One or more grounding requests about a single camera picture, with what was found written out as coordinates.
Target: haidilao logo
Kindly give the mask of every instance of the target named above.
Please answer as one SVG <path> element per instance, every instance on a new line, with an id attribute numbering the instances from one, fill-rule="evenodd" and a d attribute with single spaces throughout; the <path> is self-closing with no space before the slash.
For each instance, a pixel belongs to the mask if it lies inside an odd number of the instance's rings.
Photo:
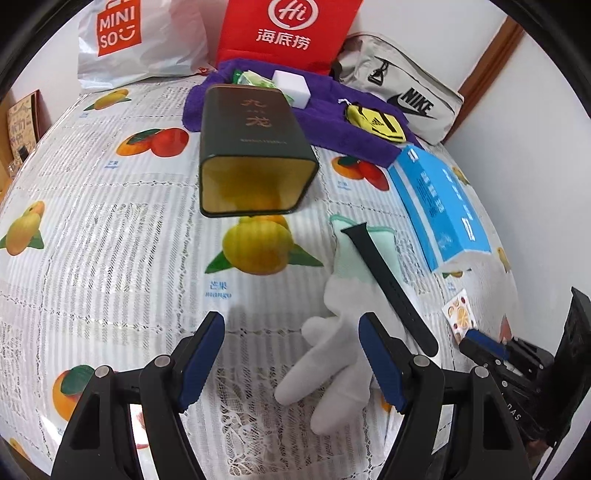
<path id="1" fill-rule="evenodd" d="M 318 5 L 314 0 L 272 0 L 269 18 L 285 30 L 302 30 L 318 18 Z"/>

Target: white eraser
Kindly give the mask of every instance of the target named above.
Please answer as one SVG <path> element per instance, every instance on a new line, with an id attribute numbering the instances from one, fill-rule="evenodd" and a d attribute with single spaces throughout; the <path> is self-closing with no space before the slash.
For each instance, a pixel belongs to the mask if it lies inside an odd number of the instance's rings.
<path id="1" fill-rule="evenodd" d="M 292 107 L 306 108 L 310 100 L 310 89 L 302 75 L 276 70 L 272 82 L 283 94 L 293 98 Z"/>

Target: screw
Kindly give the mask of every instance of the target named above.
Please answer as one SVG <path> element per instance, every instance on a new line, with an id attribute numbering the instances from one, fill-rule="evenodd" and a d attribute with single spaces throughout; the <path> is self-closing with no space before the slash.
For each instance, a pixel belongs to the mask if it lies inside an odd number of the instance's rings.
<path id="1" fill-rule="evenodd" d="M 488 377 L 488 370 L 484 367 L 476 367 L 474 369 L 474 373 L 476 374 L 477 377 L 480 377 L 480 378 Z"/>
<path id="2" fill-rule="evenodd" d="M 413 362 L 417 367 L 427 367 L 429 365 L 430 360 L 424 355 L 417 355 L 413 358 Z"/>
<path id="3" fill-rule="evenodd" d="M 156 360 L 154 360 L 154 365 L 160 368 L 166 367 L 169 363 L 170 357 L 168 355 L 160 355 L 156 357 Z"/>
<path id="4" fill-rule="evenodd" d="M 101 367 L 95 370 L 95 375 L 99 378 L 105 377 L 109 373 L 109 367 L 106 365 L 102 365 Z"/>

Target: blue gripper pad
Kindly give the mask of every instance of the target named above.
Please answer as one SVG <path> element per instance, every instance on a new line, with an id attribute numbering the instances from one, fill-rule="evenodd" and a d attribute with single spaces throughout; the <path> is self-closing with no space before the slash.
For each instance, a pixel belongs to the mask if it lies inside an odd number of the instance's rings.
<path id="1" fill-rule="evenodd" d="M 367 314 L 359 319 L 359 341 L 382 389 L 384 399 L 397 411 L 403 411 L 407 400 L 402 393 L 402 375 Z"/>
<path id="2" fill-rule="evenodd" d="M 466 332 L 466 338 L 480 345 L 484 350 L 492 353 L 495 357 L 503 360 L 509 360 L 509 352 L 505 348 L 505 345 L 499 342 L 495 342 L 491 337 L 485 335 L 479 330 L 468 330 Z"/>
<path id="3" fill-rule="evenodd" d="M 183 390 L 178 396 L 178 406 L 181 411 L 187 410 L 189 405 L 199 400 L 226 333 L 223 317 L 217 312 L 206 328 L 207 331 L 184 370 Z"/>

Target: nike swoosh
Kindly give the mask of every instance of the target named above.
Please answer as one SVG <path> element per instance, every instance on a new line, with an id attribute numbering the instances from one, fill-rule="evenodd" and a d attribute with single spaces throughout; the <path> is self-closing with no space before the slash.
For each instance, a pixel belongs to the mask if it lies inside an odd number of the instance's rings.
<path id="1" fill-rule="evenodd" d="M 400 108 L 402 110 L 403 113 L 408 113 L 409 115 L 418 115 L 418 116 L 424 116 L 426 118 L 435 118 L 433 116 L 429 116 L 424 112 L 419 112 L 418 110 L 413 110 L 410 109 L 407 106 L 404 106 L 403 104 L 400 103 L 400 95 L 402 95 L 401 93 L 394 95 L 393 97 L 391 97 L 387 103 L 389 103 L 390 105 L 394 105 L 397 106 L 398 108 Z"/>

